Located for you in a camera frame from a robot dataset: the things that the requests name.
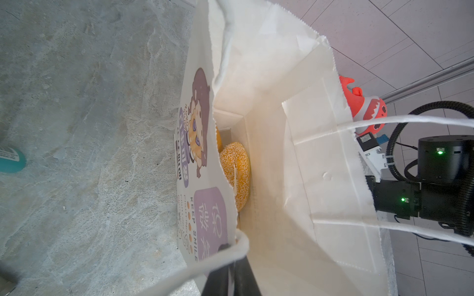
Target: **shark mouth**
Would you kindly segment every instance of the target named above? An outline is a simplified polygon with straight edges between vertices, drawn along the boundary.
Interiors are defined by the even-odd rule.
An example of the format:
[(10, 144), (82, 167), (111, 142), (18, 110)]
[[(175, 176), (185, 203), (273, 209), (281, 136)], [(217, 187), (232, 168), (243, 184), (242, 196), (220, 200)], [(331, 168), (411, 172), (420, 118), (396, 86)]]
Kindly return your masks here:
[(380, 107), (379, 99), (372, 99), (370, 101), (369, 107), (367, 107), (367, 111), (365, 112), (363, 119), (364, 120), (374, 119), (379, 112), (379, 107)]

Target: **blue plastic piece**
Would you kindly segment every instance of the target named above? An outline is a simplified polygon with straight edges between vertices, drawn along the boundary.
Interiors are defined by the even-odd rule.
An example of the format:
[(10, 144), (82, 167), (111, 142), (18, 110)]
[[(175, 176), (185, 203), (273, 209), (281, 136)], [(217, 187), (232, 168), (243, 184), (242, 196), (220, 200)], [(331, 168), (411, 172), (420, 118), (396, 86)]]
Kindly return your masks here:
[(20, 150), (0, 146), (0, 172), (16, 173), (27, 164), (26, 158)]
[(377, 137), (377, 143), (379, 145), (382, 145), (383, 143), (388, 142), (388, 137), (386, 134), (381, 135), (380, 137)]

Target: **purple label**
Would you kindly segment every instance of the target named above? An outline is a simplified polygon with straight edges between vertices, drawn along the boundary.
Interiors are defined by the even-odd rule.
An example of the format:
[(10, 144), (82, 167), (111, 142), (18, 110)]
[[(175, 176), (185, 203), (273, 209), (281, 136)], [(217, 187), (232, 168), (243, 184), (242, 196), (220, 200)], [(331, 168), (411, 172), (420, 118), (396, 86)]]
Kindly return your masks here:
[(198, 239), (198, 258), (217, 253), (219, 246), (228, 243), (226, 204), (217, 187), (194, 193), (194, 211)]
[(188, 174), (188, 163), (189, 159), (189, 146), (187, 142), (187, 135), (184, 130), (184, 113), (182, 108), (179, 108), (179, 138), (180, 138), (180, 147), (181, 147), (181, 167), (182, 167), (182, 176), (184, 181), (184, 187), (188, 187), (189, 184), (189, 174)]

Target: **cartoon girl print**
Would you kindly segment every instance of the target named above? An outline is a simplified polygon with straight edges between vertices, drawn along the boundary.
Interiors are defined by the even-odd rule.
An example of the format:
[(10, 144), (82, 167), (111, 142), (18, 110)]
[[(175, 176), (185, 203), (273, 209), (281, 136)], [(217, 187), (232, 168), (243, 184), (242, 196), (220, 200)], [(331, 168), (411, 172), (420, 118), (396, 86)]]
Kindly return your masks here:
[(197, 164), (197, 177), (201, 177), (201, 167), (207, 166), (207, 131), (209, 124), (209, 92), (204, 70), (199, 68), (192, 83), (192, 97), (187, 114), (188, 145), (192, 162)]

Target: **brown cartoon hair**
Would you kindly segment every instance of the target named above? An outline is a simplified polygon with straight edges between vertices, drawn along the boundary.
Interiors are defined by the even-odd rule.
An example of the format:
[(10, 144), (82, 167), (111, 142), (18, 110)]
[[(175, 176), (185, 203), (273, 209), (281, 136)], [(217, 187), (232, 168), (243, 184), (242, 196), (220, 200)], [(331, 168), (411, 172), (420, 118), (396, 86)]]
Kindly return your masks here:
[[(194, 75), (194, 81), (192, 83), (192, 97), (191, 103), (189, 104), (188, 114), (191, 113), (191, 105), (192, 102), (197, 105), (198, 102), (201, 105), (201, 120), (202, 120), (202, 137), (200, 139), (203, 143), (203, 151), (202, 151), (202, 166), (207, 166), (207, 130), (209, 125), (209, 92), (210, 86), (207, 84), (206, 74), (204, 74), (204, 70), (199, 68), (196, 71), (196, 75)], [(199, 172), (200, 167), (198, 166), (197, 174), (200, 176)]]

